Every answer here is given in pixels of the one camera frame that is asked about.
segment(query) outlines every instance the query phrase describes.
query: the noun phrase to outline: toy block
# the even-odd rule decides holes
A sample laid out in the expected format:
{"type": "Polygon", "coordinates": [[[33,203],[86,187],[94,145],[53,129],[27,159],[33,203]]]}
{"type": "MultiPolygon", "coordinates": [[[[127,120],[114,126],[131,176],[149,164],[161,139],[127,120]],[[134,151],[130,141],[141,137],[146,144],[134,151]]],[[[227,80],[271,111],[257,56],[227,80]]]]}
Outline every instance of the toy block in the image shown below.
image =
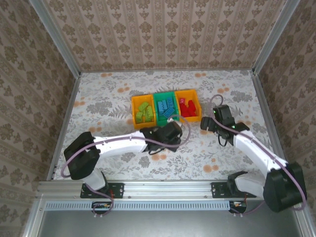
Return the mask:
{"type": "Polygon", "coordinates": [[[181,113],[188,111],[188,108],[187,108],[187,106],[185,106],[185,104],[179,104],[179,106],[180,106],[181,113]]]}
{"type": "Polygon", "coordinates": [[[186,103],[186,98],[179,99],[179,104],[185,104],[185,103],[186,103]]]}
{"type": "Polygon", "coordinates": [[[168,97],[168,98],[167,98],[167,106],[168,106],[168,108],[170,108],[170,107],[173,108],[173,101],[172,101],[172,98],[171,98],[171,97],[168,97]]]}
{"type": "Polygon", "coordinates": [[[163,106],[163,111],[166,111],[168,109],[166,100],[162,101],[162,106],[163,106]]]}
{"type": "Polygon", "coordinates": [[[167,109],[167,110],[163,113],[163,115],[165,115],[167,118],[169,118],[170,115],[172,115],[174,111],[175,111],[174,108],[170,107],[169,109],[167,109]]]}
{"type": "Polygon", "coordinates": [[[189,106],[189,108],[191,108],[193,110],[193,112],[195,112],[197,110],[196,106],[194,105],[192,100],[189,100],[188,106],[189,106]]]}
{"type": "Polygon", "coordinates": [[[158,112],[160,115],[163,114],[163,105],[161,101],[158,101],[158,112]]]}
{"type": "Polygon", "coordinates": [[[137,114],[136,114],[136,121],[142,122],[143,121],[142,116],[143,116],[142,112],[137,112],[137,114]]]}
{"type": "Polygon", "coordinates": [[[151,122],[152,118],[145,114],[145,122],[151,122]]]}
{"type": "Polygon", "coordinates": [[[149,103],[145,101],[144,103],[142,103],[142,104],[138,107],[138,109],[139,109],[140,111],[144,111],[145,108],[146,108],[148,105],[149,105],[149,103]]]}
{"type": "Polygon", "coordinates": [[[195,114],[195,112],[192,110],[192,108],[188,108],[188,112],[190,114],[190,117],[196,117],[197,115],[195,114]]]}
{"type": "Polygon", "coordinates": [[[152,119],[154,117],[153,108],[151,106],[148,106],[146,108],[146,115],[152,119]]]}
{"type": "Polygon", "coordinates": [[[181,115],[183,116],[183,117],[190,117],[190,114],[189,114],[189,112],[181,112],[181,115]]]}

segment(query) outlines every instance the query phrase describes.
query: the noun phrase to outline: wall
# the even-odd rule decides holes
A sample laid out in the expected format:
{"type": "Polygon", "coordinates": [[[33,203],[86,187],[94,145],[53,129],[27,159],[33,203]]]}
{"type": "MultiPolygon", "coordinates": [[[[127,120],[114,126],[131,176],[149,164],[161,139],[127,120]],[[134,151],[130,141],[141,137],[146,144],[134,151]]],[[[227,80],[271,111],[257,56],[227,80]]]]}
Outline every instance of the wall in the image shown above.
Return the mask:
{"type": "Polygon", "coordinates": [[[285,153],[304,171],[316,220],[316,1],[302,0],[259,73],[285,153]]]}
{"type": "Polygon", "coordinates": [[[81,71],[251,68],[285,0],[45,0],[81,71]]]}
{"type": "Polygon", "coordinates": [[[0,1],[0,236],[19,236],[46,179],[74,78],[27,0],[0,1]]]}

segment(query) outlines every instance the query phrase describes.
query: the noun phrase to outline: floor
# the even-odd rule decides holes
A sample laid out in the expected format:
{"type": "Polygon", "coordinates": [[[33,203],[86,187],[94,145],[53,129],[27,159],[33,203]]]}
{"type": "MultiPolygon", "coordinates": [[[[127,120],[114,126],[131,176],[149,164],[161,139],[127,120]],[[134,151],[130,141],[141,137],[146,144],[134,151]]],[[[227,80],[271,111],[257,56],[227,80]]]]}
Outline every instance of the floor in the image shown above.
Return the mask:
{"type": "MultiPolygon", "coordinates": [[[[63,179],[64,149],[81,133],[115,136],[134,131],[131,97],[156,92],[195,89],[202,114],[210,112],[209,98],[220,93],[236,121],[247,124],[256,137],[271,149],[250,71],[157,71],[84,73],[67,128],[54,179],[63,179]]],[[[205,180],[226,179],[227,175],[246,170],[259,174],[253,162],[231,145],[221,147],[217,136],[191,123],[189,143],[177,152],[127,153],[100,157],[97,167],[109,180],[205,180]]]]}

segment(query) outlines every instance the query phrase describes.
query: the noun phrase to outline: yellow bin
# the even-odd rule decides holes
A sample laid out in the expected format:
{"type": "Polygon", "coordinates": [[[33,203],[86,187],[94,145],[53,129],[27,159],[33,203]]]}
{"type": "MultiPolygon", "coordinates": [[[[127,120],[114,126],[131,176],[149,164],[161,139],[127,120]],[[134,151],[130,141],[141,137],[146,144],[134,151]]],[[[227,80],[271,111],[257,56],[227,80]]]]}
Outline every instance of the yellow bin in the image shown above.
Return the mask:
{"type": "Polygon", "coordinates": [[[132,96],[132,115],[133,115],[133,123],[135,130],[139,130],[144,127],[154,127],[156,126],[156,111],[155,111],[155,104],[154,104],[154,97],[153,95],[139,95],[139,96],[132,96]],[[135,116],[137,112],[139,112],[138,107],[144,103],[148,102],[149,106],[153,108],[154,118],[151,122],[145,122],[145,116],[143,116],[143,122],[136,123],[135,116]]]}
{"type": "Polygon", "coordinates": [[[186,99],[186,106],[188,106],[188,101],[192,100],[195,107],[196,107],[196,115],[195,117],[186,117],[188,122],[199,122],[202,120],[202,108],[198,101],[198,95],[196,90],[176,90],[175,92],[177,104],[179,107],[179,114],[181,114],[180,106],[179,106],[179,99],[185,98],[186,99]]]}

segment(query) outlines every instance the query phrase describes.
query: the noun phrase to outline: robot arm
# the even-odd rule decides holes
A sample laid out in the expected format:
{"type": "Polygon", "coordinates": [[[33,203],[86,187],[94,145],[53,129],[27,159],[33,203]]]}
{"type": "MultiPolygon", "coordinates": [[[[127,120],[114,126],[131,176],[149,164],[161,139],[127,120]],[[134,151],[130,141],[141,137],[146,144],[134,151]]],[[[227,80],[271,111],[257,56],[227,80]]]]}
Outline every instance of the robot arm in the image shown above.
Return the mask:
{"type": "MultiPolygon", "coordinates": [[[[71,179],[82,180],[92,189],[99,190],[107,186],[107,180],[104,174],[95,168],[100,156],[109,157],[127,152],[153,152],[157,153],[166,147],[157,145],[146,139],[154,140],[168,145],[179,145],[181,143],[182,130],[180,125],[171,121],[164,127],[143,128],[139,131],[114,137],[93,137],[90,132],[82,133],[68,148],[64,155],[66,161],[70,159],[78,150],[89,144],[100,141],[115,140],[109,143],[104,142],[86,149],[77,155],[73,162],[68,164],[71,179]]],[[[176,152],[177,147],[168,148],[176,152]]]]}
{"type": "Polygon", "coordinates": [[[244,152],[257,165],[263,174],[258,176],[241,171],[230,175],[227,184],[232,195],[236,191],[256,195],[263,198],[268,207],[275,212],[300,203],[302,201],[300,192],[279,164],[275,162],[277,160],[291,173],[302,188],[305,197],[307,196],[303,171],[298,163],[288,164],[287,161],[276,156],[260,143],[244,123],[236,124],[227,105],[215,107],[214,115],[216,120],[225,127],[245,134],[251,139],[220,127],[211,117],[202,118],[201,129],[217,133],[219,139],[221,137],[226,140],[225,145],[229,142],[231,145],[236,146],[237,149],[244,152]],[[270,155],[273,155],[275,160],[272,160],[257,144],[263,147],[270,155]]]}

